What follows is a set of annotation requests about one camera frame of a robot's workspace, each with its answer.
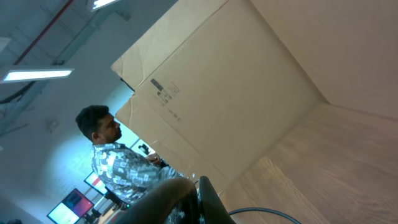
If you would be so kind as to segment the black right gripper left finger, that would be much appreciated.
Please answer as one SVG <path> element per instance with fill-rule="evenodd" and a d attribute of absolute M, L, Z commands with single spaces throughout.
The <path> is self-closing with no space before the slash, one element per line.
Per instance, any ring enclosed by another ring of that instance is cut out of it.
<path fill-rule="evenodd" d="M 195 184 L 183 177 L 169 179 L 143 196 L 128 210 L 113 218 L 115 224 L 164 223 L 174 208 L 184 213 L 181 223 L 198 223 L 198 195 Z"/>

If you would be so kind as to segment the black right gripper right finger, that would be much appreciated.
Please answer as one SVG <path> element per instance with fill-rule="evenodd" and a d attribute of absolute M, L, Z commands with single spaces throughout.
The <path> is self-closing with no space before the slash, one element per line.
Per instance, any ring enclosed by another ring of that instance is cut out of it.
<path fill-rule="evenodd" d="M 201 214 L 206 224 L 236 224 L 225 209 L 216 190 L 206 176 L 199 180 Z"/>

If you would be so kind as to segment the man in patterned shirt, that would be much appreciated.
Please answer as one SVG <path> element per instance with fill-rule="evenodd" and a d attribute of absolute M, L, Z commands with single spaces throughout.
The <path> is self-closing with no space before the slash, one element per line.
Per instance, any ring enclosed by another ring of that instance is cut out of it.
<path fill-rule="evenodd" d="M 94 173 L 123 202 L 134 204 L 159 184 L 183 177 L 158 154 L 143 156 L 125 144 L 120 124 L 105 105 L 83 108 L 75 118 L 81 133 L 93 144 Z"/>

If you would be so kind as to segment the computer monitor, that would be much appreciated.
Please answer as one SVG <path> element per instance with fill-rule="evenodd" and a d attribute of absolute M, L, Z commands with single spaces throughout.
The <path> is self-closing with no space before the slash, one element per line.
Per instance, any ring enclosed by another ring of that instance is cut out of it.
<path fill-rule="evenodd" d="M 93 207 L 91 200 L 78 189 L 73 189 L 49 212 L 47 218 L 54 224 L 76 224 Z"/>
<path fill-rule="evenodd" d="M 94 173 L 91 172 L 85 179 L 84 183 L 89 185 L 92 189 L 97 191 L 101 195 L 106 195 L 108 192 L 105 184 L 102 182 L 102 180 Z"/>

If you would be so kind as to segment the ceiling light panel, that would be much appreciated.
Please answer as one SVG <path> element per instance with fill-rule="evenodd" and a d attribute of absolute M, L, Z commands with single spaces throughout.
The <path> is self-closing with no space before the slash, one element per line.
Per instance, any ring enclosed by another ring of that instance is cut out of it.
<path fill-rule="evenodd" d="M 120 0 L 87 0 L 87 7 L 89 11 L 93 12 L 118 1 Z"/>
<path fill-rule="evenodd" d="M 1 69 L 1 83 L 28 82 L 68 77 L 74 68 L 49 66 L 11 65 Z"/>

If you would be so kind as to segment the cardboard box wall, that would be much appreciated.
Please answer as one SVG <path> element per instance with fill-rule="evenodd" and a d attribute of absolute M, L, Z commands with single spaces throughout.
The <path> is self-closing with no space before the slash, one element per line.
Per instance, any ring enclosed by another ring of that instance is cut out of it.
<path fill-rule="evenodd" d="M 112 65 L 116 116 L 186 175 L 225 189 L 321 100 L 397 127 L 396 1 L 178 1 Z"/>

